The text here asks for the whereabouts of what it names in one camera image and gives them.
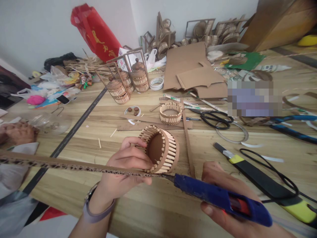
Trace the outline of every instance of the yellow utility knife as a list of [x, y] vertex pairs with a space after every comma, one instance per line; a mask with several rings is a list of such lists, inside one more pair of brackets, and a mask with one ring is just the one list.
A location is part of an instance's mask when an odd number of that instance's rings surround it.
[[[214, 143], [213, 146], [226, 156], [231, 164], [233, 164], [270, 199], [278, 199], [293, 195], [290, 190], [275, 182], [239, 155], [232, 154], [218, 143]], [[317, 229], [317, 209], [302, 200], [299, 196], [278, 200], [276, 203], [301, 222]]]

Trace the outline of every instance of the black scissors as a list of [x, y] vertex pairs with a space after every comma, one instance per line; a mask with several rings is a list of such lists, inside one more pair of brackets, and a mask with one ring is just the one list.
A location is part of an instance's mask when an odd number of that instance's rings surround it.
[[[199, 111], [197, 109], [190, 109], [191, 111], [195, 112], [195, 113], [198, 113], [200, 115], [200, 117], [203, 119], [204, 122], [206, 122], [208, 125], [210, 125], [211, 127], [214, 127], [214, 128], [217, 128], [219, 130], [227, 130], [230, 128], [230, 123], [233, 123], [233, 117], [230, 117], [228, 116], [227, 113], [225, 112], [220, 112], [220, 111]], [[221, 117], [218, 117], [217, 115], [215, 115], [215, 113], [218, 113], [218, 114], [222, 114], [226, 117], [228, 117], [230, 119], [230, 121], [228, 120], [225, 120]], [[213, 124], [211, 124], [209, 121], [207, 121], [206, 119], [209, 119], [209, 120], [213, 120], [213, 121], [217, 121], [217, 122], [222, 122], [224, 123], [227, 127], [217, 127]]]

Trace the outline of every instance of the watch strap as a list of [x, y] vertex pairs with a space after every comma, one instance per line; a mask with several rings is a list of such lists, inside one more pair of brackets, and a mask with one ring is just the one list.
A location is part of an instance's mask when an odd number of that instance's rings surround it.
[[92, 214], [89, 211], [89, 200], [87, 199], [85, 201], [84, 211], [83, 211], [84, 219], [88, 221], [89, 223], [97, 223], [101, 221], [102, 219], [104, 219], [106, 216], [108, 216], [111, 213], [114, 206], [115, 206], [115, 199], [112, 201], [111, 205], [102, 213]]

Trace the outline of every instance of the person's left hand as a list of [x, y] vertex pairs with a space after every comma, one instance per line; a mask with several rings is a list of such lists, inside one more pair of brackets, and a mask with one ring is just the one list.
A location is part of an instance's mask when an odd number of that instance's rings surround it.
[[28, 144], [35, 141], [32, 126], [26, 122], [4, 124], [3, 128], [15, 145]]
[[[138, 137], [126, 137], [121, 144], [120, 150], [107, 162], [107, 166], [125, 169], [151, 169], [153, 164], [150, 158], [138, 148], [131, 147], [131, 144], [137, 144], [143, 148], [147, 146]], [[104, 211], [113, 199], [123, 196], [130, 189], [143, 182], [151, 185], [152, 178], [104, 173], [91, 197], [89, 210], [94, 214]]]

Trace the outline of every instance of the pink yarn ball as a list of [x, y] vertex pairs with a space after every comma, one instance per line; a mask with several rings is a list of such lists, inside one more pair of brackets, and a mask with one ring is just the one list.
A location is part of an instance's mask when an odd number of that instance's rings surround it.
[[46, 99], [42, 96], [34, 95], [34, 96], [30, 96], [26, 102], [31, 105], [40, 105], [45, 100]]

